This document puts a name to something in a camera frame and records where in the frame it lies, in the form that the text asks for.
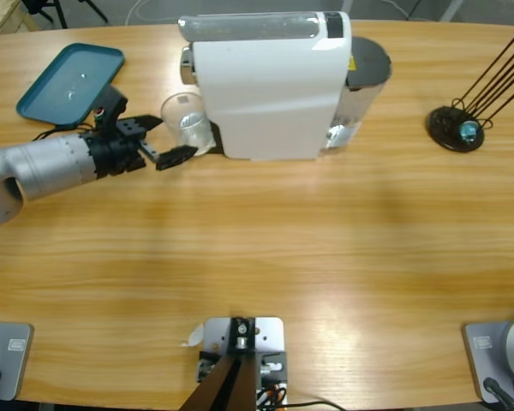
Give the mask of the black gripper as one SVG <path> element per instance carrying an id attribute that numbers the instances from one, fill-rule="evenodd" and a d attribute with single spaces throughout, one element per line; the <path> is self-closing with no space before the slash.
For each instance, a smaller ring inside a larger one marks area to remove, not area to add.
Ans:
<path id="1" fill-rule="evenodd" d="M 93 159 L 96 177 L 118 176 L 145 168 L 146 160 L 140 154 L 140 140 L 144 140 L 146 133 L 162 122 L 161 118 L 152 115 L 132 116 L 117 121 L 117 130 L 122 137 L 112 140 L 97 135 L 88 137 L 88 155 Z M 195 146 L 174 147 L 158 155 L 155 170 L 176 167 L 190 160 L 196 153 Z"/>

